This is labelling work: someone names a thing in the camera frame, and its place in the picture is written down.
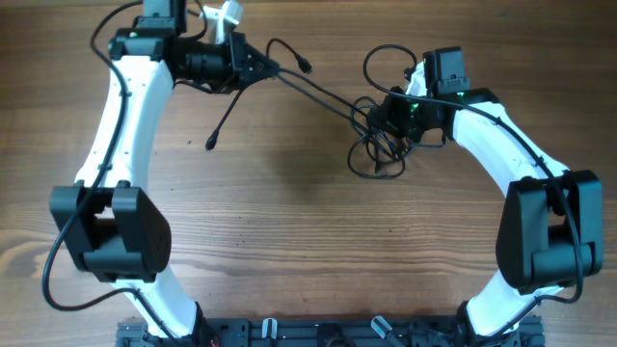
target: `tan background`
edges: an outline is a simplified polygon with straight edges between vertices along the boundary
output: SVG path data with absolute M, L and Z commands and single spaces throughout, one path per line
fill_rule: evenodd
M 63 6 L 77 3 L 88 6 Z M 61 313 L 40 294 L 57 234 L 49 193 L 72 183 L 107 94 L 108 71 L 88 47 L 113 8 L 93 5 L 101 3 L 0 3 L 0 346 L 110 346 L 116 323 L 135 314 L 125 298 Z M 238 30 L 261 49 L 273 36 L 288 40 L 312 62 L 314 81 L 350 100 L 383 98 L 361 70 L 378 44 L 418 55 L 463 46 L 473 86 L 491 88 L 549 154 L 603 181 L 603 271 L 577 305 L 548 303 L 540 313 L 550 346 L 609 346 L 617 338 L 616 10 L 614 1 L 252 1 Z M 101 46 L 138 13 L 111 23 Z M 295 67 L 278 46 L 273 54 Z M 371 73 L 403 84 L 409 64 L 383 53 Z M 178 88 L 150 164 L 150 196 L 173 228 L 172 267 L 207 317 L 450 314 L 496 270 L 503 196 L 462 148 L 420 149 L 395 180 L 358 178 L 345 165 L 355 140 L 348 123 L 271 80 L 242 96 L 216 150 L 205 152 L 229 102 Z M 64 249 L 52 285 L 64 303 L 109 289 L 78 273 Z

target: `black plug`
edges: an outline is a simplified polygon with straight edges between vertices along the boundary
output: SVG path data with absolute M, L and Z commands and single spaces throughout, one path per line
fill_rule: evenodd
M 219 138 L 219 130 L 214 130 L 212 135 L 205 142 L 205 150 L 212 150 L 216 146 L 216 140 Z
M 312 72 L 312 65 L 306 58 L 304 58 L 300 54 L 296 54 L 296 60 L 298 61 L 298 67 L 303 73 L 309 74 Z

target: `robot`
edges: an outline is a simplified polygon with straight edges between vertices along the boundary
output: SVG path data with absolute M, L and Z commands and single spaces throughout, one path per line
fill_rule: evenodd
M 117 347 L 544 346 L 541 318 L 528 316 L 529 312 L 545 300 L 574 303 L 582 293 L 583 279 L 600 272 L 604 252 L 598 178 L 590 171 L 571 171 L 550 158 L 510 120 L 491 91 L 472 89 L 460 47 L 426 52 L 417 62 L 406 48 L 383 45 L 369 52 L 363 65 L 367 81 L 387 94 L 383 103 L 364 97 L 350 104 L 338 98 L 350 106 L 350 115 L 324 104 L 359 133 L 348 163 L 355 147 L 366 146 L 377 175 L 350 168 L 367 178 L 395 177 L 400 173 L 378 173 L 389 163 L 404 169 L 423 133 L 441 129 L 443 141 L 466 148 L 505 197 L 496 240 L 499 270 L 451 316 L 391 321 L 382 316 L 366 321 L 206 319 L 169 266 L 170 226 L 148 198 L 154 134 L 174 86 L 186 84 L 206 93 L 237 91 L 207 149 L 215 147 L 240 94 L 261 80 L 280 79 L 323 104 L 282 76 L 290 73 L 332 94 L 281 68 L 248 44 L 244 34 L 235 33 L 242 7 L 231 0 L 220 9 L 203 7 L 198 1 L 202 10 L 194 14 L 204 20 L 204 28 L 192 38 L 181 36 L 187 26 L 185 0 L 145 0 L 144 14 L 111 39 L 108 59 L 94 46 L 98 31 L 111 16 L 140 3 L 118 8 L 94 31 L 91 46 L 111 70 L 109 94 L 92 150 L 75 183 L 52 192 L 49 206 L 60 233 L 42 281 L 47 303 L 63 311 L 125 294 L 143 319 L 119 324 Z M 200 41 L 206 30 L 208 43 Z M 386 48 L 402 49 L 414 60 L 414 67 L 405 71 L 405 90 L 386 89 L 368 75 L 370 56 Z M 300 69 L 310 71 L 308 61 L 292 52 Z M 371 103 L 364 108 L 367 113 L 358 106 L 363 99 Z M 356 120 L 357 114 L 365 116 L 365 123 Z M 380 160 L 384 155 L 391 160 Z M 113 218 L 95 216 L 105 207 L 113 210 Z M 562 216 L 564 222 L 550 226 L 550 213 Z M 55 302 L 49 273 L 63 242 L 80 271 L 109 282 L 115 290 L 79 306 Z M 576 288 L 572 298 L 556 296 L 572 286 Z

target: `brown floor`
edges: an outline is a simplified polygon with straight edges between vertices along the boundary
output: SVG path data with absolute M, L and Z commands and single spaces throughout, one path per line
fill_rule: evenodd
M 256 1 L 238 30 L 256 47 L 288 40 L 312 61 L 314 81 L 350 100 L 383 98 L 361 71 L 378 44 L 416 54 L 463 46 L 473 86 L 491 88 L 550 155 L 602 179 L 603 271 L 575 306 L 547 303 L 539 312 L 549 346 L 614 345 L 617 3 L 539 3 Z M 49 193 L 72 183 L 107 94 L 109 73 L 88 39 L 111 9 L 0 10 L 1 346 L 110 346 L 116 323 L 135 314 L 125 298 L 61 313 L 40 294 L 57 234 Z M 114 21 L 101 46 L 137 13 Z M 294 67 L 279 47 L 273 54 Z M 384 53 L 371 72 L 403 84 L 409 64 Z M 355 140 L 348 123 L 267 81 L 243 95 L 218 147 L 205 152 L 229 102 L 178 88 L 150 164 L 150 196 L 173 228 L 172 266 L 207 317 L 451 314 L 496 270 L 503 196 L 464 149 L 420 149 L 395 180 L 358 178 L 345 165 Z M 53 277 L 64 303 L 109 289 L 78 273 L 66 250 Z

